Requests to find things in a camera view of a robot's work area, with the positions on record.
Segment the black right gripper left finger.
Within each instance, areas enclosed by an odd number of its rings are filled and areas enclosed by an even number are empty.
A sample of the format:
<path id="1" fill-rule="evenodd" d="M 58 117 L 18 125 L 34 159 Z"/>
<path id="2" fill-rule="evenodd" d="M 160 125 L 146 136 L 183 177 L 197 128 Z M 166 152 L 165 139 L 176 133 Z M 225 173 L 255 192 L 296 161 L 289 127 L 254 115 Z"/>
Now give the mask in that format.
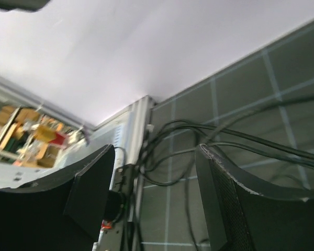
<path id="1" fill-rule="evenodd" d="M 114 162 L 108 144 L 50 175 L 0 189 L 0 250 L 91 250 Z"/>

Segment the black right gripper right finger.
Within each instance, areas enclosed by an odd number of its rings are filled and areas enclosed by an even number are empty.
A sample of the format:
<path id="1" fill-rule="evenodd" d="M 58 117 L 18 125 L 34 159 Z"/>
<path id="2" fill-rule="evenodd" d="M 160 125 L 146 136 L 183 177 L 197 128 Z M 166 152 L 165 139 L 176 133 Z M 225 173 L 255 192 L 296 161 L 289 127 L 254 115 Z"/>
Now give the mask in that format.
<path id="1" fill-rule="evenodd" d="M 211 250 L 314 250 L 314 190 L 267 182 L 206 145 L 195 167 Z"/>

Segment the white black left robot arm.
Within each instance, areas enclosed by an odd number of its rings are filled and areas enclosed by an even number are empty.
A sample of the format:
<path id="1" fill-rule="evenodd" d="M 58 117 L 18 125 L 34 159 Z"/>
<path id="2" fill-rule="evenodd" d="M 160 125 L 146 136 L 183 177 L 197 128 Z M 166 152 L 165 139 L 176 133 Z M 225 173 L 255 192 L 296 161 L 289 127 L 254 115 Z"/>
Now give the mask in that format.
<path id="1" fill-rule="evenodd" d="M 0 10 L 23 10 L 36 12 L 44 8 L 51 0 L 0 0 Z"/>

